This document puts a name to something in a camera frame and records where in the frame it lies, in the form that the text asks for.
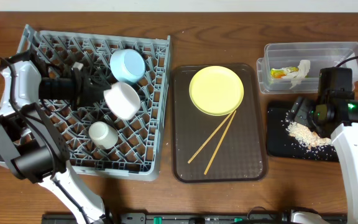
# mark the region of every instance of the white tissue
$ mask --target white tissue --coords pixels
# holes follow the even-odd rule
[[[281,77],[284,79],[291,79],[292,86],[290,89],[295,87],[296,85],[300,84],[302,82],[301,79],[306,77],[310,70],[310,61],[309,60],[301,60],[299,63],[299,71],[297,72],[291,72],[286,74],[285,76]]]

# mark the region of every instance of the chopstick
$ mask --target chopstick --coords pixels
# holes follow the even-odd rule
[[[222,125],[227,121],[227,119],[230,117],[230,115],[232,115],[233,112],[229,113],[229,115],[222,121],[222,123],[215,129],[214,132],[212,132],[212,134],[208,137],[207,140],[205,140],[205,142],[203,143],[203,145],[196,151],[196,153],[194,153],[194,155],[189,159],[189,161],[187,162],[188,164],[191,163],[193,161],[193,159],[198,155],[199,152],[201,152],[201,150],[204,148],[205,145],[207,145],[207,143],[209,142],[209,140],[211,140],[211,138],[217,133],[217,131],[219,131],[219,129],[222,127]]]
[[[214,159],[215,159],[215,155],[216,155],[216,153],[218,152],[219,147],[221,146],[221,144],[222,144],[222,142],[223,142],[223,139],[224,139],[224,137],[225,137],[225,135],[226,135],[226,133],[227,133],[229,127],[230,127],[230,124],[231,124],[231,121],[232,121],[233,118],[234,118],[234,115],[236,115],[236,111],[234,111],[233,116],[231,116],[230,121],[229,121],[229,124],[227,124],[226,129],[224,130],[223,135],[222,135],[222,137],[221,137],[221,140],[219,141],[218,146],[216,146],[216,149],[215,149],[215,151],[214,151],[214,154],[212,155],[212,158],[211,158],[211,160],[209,161],[209,164],[208,164],[208,166],[207,166],[206,169],[205,169],[204,175],[206,175],[206,174],[208,173],[209,167],[211,167],[211,164],[212,164],[212,162],[213,162]]]

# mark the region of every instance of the white cup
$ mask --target white cup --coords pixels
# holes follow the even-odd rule
[[[111,85],[103,92],[107,106],[112,113],[123,120],[131,119],[140,109],[140,98],[136,91],[124,82]]]
[[[143,77],[146,65],[140,53],[125,49],[117,50],[111,55],[110,69],[119,82],[133,85]]]
[[[102,121],[93,123],[88,133],[93,143],[100,149],[110,149],[118,141],[118,132]]]

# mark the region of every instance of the green light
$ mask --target green light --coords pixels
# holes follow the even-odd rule
[[[347,107],[351,110],[351,109],[355,108],[356,106],[352,103],[348,103]]]

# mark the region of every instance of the black tray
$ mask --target black tray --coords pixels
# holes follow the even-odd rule
[[[255,72],[245,64],[221,66],[239,76],[244,86],[244,99],[207,175],[204,175],[205,168],[228,121],[188,164],[188,160],[226,116],[204,114],[190,99],[190,81],[207,65],[185,66],[173,71],[173,173],[182,182],[259,180],[267,172],[265,134]]]
[[[299,145],[298,141],[286,131],[289,122],[285,121],[286,113],[294,102],[273,101],[267,107],[267,152],[272,156],[318,161],[338,162],[334,146],[308,148]]]

